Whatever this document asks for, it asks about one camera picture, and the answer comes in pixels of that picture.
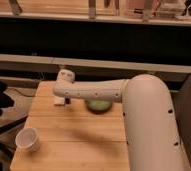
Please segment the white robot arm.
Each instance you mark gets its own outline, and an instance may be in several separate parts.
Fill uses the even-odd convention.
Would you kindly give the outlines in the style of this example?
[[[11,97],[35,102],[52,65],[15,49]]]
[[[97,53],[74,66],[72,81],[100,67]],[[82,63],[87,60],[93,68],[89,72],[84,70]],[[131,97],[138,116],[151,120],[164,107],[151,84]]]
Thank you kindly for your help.
[[[53,94],[122,105],[130,171],[184,171],[181,142],[170,91],[158,77],[78,82],[62,69]]]

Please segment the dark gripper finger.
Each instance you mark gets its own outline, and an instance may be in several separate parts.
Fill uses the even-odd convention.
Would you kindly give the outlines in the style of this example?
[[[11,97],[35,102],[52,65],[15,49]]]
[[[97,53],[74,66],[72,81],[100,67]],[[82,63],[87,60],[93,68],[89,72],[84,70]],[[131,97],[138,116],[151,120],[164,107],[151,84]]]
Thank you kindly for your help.
[[[65,103],[66,103],[66,104],[70,104],[70,103],[71,103],[70,98],[65,98]]]

